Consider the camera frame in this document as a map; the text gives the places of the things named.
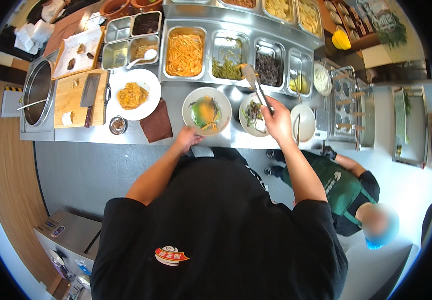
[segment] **tongs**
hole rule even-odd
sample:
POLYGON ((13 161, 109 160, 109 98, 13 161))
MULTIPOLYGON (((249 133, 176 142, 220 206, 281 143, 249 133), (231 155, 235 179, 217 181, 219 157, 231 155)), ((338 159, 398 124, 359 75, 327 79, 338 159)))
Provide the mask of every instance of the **tongs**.
POLYGON ((274 109, 269 103, 266 101, 266 95, 261 90, 261 81, 259 80, 259 75, 254 72, 254 68, 252 65, 245 65, 241 69, 241 72, 244 78, 249 82, 251 87, 256 91, 261 104, 266 106, 269 109, 271 115, 274 114, 274 109))

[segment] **yellow bowl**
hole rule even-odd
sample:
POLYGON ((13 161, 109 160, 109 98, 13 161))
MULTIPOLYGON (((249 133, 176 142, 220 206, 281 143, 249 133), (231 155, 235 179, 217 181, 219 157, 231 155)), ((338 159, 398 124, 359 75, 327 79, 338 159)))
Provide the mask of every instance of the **yellow bowl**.
POLYGON ((339 50, 348 50, 351 48, 351 43, 342 30, 336 30, 331 40, 333 41, 334 46, 339 50))

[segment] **green apron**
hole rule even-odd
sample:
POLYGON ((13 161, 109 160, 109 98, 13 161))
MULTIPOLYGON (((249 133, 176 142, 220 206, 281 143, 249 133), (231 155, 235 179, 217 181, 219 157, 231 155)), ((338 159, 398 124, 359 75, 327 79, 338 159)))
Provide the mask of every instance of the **green apron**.
MULTIPOLYGON (((351 215, 347 209, 359 193, 368 198, 371 203, 375 204, 376 202, 363 188, 359 179, 327 158, 308 151, 302 151, 302 153, 318 175, 319 180, 321 180, 331 212, 336 215, 343 215, 352 223, 362 226, 361 222, 351 215)), ((283 170, 283 181, 292 187, 287 167, 283 170)))

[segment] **cutting board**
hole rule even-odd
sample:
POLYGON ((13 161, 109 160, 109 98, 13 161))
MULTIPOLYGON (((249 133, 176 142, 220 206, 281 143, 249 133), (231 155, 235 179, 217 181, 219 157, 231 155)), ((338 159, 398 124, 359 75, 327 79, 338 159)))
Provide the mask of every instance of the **cutting board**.
POLYGON ((93 115, 91 117, 90 126, 103 125, 105 123, 105 106, 104 94, 105 86, 108 80, 109 72, 103 69, 94 69, 84 73, 71 75, 66 78, 59 79, 56 87, 56 99, 54 103, 54 128, 68 128, 68 127, 84 127, 86 121, 86 113, 88 108, 80 107, 82 90, 88 74, 99 73, 99 85, 97 87, 96 99, 93 105, 93 115), (73 79, 79 79, 79 85, 72 88, 73 79), (72 111, 71 120, 72 124, 68 126, 63 125, 63 114, 72 111))

